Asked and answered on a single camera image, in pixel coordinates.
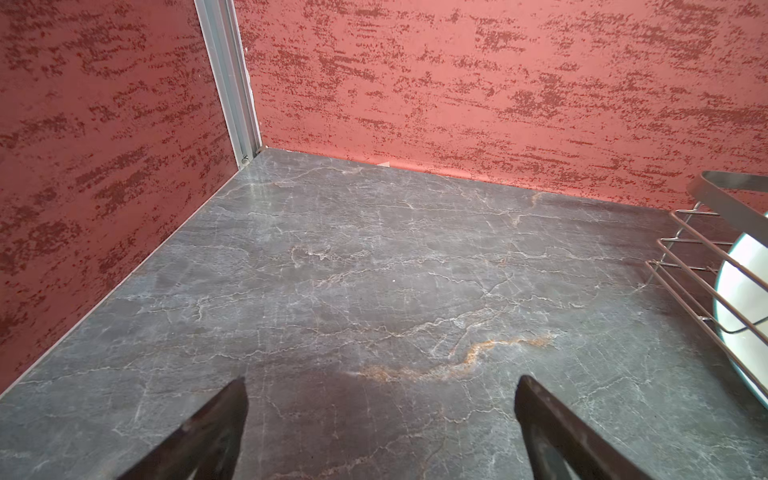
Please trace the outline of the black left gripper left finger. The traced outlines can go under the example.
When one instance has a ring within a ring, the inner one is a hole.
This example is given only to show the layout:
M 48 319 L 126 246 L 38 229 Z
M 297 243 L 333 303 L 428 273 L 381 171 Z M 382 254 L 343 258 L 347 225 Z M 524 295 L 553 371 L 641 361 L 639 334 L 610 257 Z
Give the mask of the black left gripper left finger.
M 229 382 L 122 479 L 231 479 L 249 402 L 245 379 Z

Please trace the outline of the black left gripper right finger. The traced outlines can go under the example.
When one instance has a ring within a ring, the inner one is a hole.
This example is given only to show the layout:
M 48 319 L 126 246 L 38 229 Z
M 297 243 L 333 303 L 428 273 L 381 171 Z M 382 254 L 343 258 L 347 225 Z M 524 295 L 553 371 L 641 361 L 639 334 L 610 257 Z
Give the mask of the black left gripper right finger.
M 535 479 L 647 479 L 530 375 L 520 377 L 514 412 Z

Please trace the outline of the brown rimmed cream plate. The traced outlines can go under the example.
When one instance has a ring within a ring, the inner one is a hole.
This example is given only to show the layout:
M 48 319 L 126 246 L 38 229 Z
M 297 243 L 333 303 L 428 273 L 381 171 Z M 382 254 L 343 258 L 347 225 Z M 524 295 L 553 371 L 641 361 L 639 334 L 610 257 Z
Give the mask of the brown rimmed cream plate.
M 729 309 L 733 306 L 743 317 L 749 320 L 762 333 L 767 332 L 767 291 L 757 285 L 732 263 L 721 263 L 715 290 L 727 301 L 722 304 L 713 299 L 714 319 L 717 322 L 717 335 L 723 344 L 736 356 L 731 361 L 734 371 L 745 386 L 763 405 L 767 405 L 766 395 L 751 380 L 751 376 L 741 369 L 746 366 L 751 375 L 762 385 L 767 384 L 767 344 Z

